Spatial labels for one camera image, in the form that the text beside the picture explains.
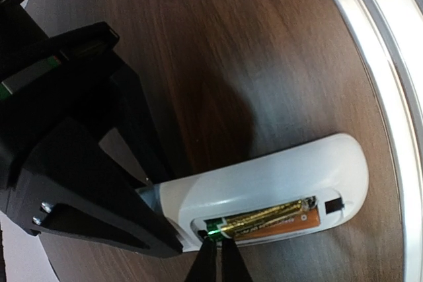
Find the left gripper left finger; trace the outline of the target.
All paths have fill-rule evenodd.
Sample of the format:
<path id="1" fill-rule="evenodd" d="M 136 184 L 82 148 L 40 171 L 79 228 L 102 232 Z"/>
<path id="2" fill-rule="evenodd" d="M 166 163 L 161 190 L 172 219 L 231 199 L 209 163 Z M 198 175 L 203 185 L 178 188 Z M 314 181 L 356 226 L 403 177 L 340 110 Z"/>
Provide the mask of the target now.
<path id="1" fill-rule="evenodd" d="M 184 281 L 216 282 L 216 257 L 216 243 L 210 238 L 206 238 Z"/>

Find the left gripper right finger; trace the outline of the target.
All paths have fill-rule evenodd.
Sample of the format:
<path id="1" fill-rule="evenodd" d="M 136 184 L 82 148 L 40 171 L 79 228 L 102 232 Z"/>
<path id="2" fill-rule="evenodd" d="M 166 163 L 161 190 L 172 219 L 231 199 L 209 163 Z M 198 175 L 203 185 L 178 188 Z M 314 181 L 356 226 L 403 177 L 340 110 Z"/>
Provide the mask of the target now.
<path id="1" fill-rule="evenodd" d="M 234 240 L 222 241 L 221 272 L 224 282 L 252 282 L 252 277 Z"/>

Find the gold green battery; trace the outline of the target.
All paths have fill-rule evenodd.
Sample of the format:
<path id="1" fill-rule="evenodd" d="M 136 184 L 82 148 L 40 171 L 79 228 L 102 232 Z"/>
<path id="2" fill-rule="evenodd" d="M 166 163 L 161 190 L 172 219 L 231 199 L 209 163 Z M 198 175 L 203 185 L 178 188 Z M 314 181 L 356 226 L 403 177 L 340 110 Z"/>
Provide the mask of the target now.
<path id="1" fill-rule="evenodd" d="M 206 232 L 213 241 L 250 236 L 253 232 L 280 225 L 298 215 L 305 216 L 307 212 L 316 207 L 317 198 L 315 196 L 306 197 L 249 213 L 208 220 L 206 221 Z"/>

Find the orange battery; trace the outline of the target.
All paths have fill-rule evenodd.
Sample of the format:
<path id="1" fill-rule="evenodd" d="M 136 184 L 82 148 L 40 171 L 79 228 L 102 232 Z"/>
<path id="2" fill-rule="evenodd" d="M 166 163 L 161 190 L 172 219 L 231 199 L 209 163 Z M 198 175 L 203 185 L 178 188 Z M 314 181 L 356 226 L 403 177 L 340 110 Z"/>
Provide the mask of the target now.
<path id="1" fill-rule="evenodd" d="M 282 222 L 265 227 L 263 229 L 258 229 L 257 231 L 244 234 L 235 240 L 251 240 L 257 238 L 266 238 L 268 236 L 275 236 L 279 234 L 291 233 L 299 230 L 311 229 L 318 227 L 321 224 L 319 217 L 319 210 L 317 207 L 314 209 L 294 217 L 283 220 Z"/>

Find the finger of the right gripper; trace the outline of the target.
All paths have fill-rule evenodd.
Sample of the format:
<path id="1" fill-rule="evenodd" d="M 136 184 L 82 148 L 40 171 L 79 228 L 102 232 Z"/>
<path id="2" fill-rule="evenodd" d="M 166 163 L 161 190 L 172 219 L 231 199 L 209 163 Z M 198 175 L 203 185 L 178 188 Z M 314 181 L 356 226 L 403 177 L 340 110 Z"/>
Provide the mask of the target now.
<path id="1" fill-rule="evenodd" d="M 139 197 L 120 168 L 71 118 L 45 136 L 9 192 L 8 216 L 39 232 L 99 242 L 158 258 L 182 244 L 170 224 Z"/>
<path id="2" fill-rule="evenodd" d="M 159 184 L 174 172 L 161 146 L 137 73 L 123 65 L 102 83 L 99 92 L 104 125 L 115 128 L 146 176 Z"/>

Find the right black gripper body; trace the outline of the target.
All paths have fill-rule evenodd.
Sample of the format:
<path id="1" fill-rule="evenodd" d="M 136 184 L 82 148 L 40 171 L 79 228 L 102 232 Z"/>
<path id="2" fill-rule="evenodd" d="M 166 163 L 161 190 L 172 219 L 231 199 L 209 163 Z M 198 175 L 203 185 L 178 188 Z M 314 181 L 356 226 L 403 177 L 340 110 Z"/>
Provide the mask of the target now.
<path id="1" fill-rule="evenodd" d="M 98 141 L 104 125 L 100 87 L 125 63 L 118 35 L 100 22 L 47 37 L 22 0 L 1 0 L 1 210 L 30 152 L 67 118 Z"/>

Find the white remote control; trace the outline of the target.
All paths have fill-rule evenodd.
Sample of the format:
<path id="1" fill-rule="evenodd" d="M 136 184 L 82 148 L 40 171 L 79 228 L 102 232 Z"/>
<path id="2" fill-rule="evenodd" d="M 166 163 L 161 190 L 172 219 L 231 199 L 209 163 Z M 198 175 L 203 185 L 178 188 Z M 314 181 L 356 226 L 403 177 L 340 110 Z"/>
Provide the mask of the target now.
<path id="1" fill-rule="evenodd" d="M 286 234 L 243 240 L 255 245 L 331 229 L 362 207 L 369 171 L 360 144 L 338 133 L 217 170 L 138 189 L 176 229 L 184 252 L 200 249 L 206 221 L 317 198 L 321 224 Z"/>

